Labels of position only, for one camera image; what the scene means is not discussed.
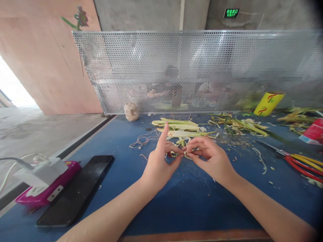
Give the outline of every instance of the exit sign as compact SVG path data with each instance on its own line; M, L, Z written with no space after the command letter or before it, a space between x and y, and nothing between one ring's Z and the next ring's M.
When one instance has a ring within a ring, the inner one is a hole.
M237 18L240 8L227 8L224 12L224 18Z

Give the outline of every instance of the wooden table edge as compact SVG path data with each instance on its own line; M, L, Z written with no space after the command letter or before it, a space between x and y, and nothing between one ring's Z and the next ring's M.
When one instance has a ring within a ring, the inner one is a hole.
M166 241L222 241L222 240L270 239L265 230L215 230L188 231L165 234L134 235L121 237L118 242L166 242Z

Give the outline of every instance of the white charger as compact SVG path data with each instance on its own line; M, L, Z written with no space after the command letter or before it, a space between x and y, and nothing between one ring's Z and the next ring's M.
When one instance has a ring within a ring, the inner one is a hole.
M21 169L14 176L33 187L49 187L68 169L64 161L58 157L48 158L48 161L32 166L33 169Z

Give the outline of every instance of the red container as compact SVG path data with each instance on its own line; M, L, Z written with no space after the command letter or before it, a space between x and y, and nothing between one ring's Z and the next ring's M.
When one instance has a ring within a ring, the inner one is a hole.
M308 144L323 145L323 119L315 120L299 138Z

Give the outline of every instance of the pink power strip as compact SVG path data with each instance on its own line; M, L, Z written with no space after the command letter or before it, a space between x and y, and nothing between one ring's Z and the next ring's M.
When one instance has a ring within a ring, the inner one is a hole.
M16 198L16 203L32 208L49 205L76 173L82 169L77 161L65 161L65 164L68 169L48 188L29 187Z

